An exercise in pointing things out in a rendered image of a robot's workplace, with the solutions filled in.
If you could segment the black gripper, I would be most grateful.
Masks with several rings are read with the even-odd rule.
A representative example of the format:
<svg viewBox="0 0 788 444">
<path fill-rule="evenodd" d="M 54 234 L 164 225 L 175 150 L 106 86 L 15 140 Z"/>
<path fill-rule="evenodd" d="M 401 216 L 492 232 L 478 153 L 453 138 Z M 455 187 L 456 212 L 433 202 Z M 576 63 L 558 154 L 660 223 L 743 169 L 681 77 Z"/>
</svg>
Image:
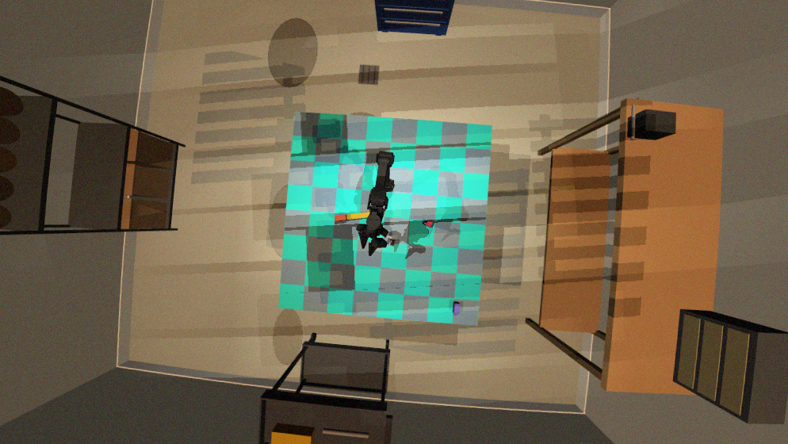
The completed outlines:
<svg viewBox="0 0 788 444">
<path fill-rule="evenodd" d="M 359 224 L 356 227 L 356 230 L 359 232 L 362 249 L 365 248 L 368 238 L 372 239 L 371 243 L 369 243 L 369 256 L 371 256 L 377 248 L 387 247 L 388 243 L 383 238 L 377 238 L 377 236 L 379 236 L 377 233 L 382 226 L 383 225 L 380 224 L 378 228 L 371 228 L 368 224 Z"/>
</svg>

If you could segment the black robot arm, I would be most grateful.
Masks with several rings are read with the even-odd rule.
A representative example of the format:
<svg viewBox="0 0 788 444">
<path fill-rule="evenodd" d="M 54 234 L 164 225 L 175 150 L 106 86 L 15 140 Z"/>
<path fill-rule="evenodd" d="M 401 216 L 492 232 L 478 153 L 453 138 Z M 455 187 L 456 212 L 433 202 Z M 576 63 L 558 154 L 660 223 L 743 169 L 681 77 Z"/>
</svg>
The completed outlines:
<svg viewBox="0 0 788 444">
<path fill-rule="evenodd" d="M 369 195 L 367 209 L 370 214 L 366 219 L 366 223 L 371 228 L 378 228 L 382 222 L 384 212 L 388 208 L 388 197 L 386 192 L 392 192 L 394 188 L 394 180 L 390 179 L 390 167 L 394 163 L 395 155 L 390 151 L 379 151 L 377 153 L 376 163 L 378 163 L 376 185 Z M 370 206 L 370 203 L 372 206 Z M 370 206 L 370 207 L 369 207 Z M 389 231 L 385 228 L 380 228 L 377 235 L 387 236 Z"/>
</svg>

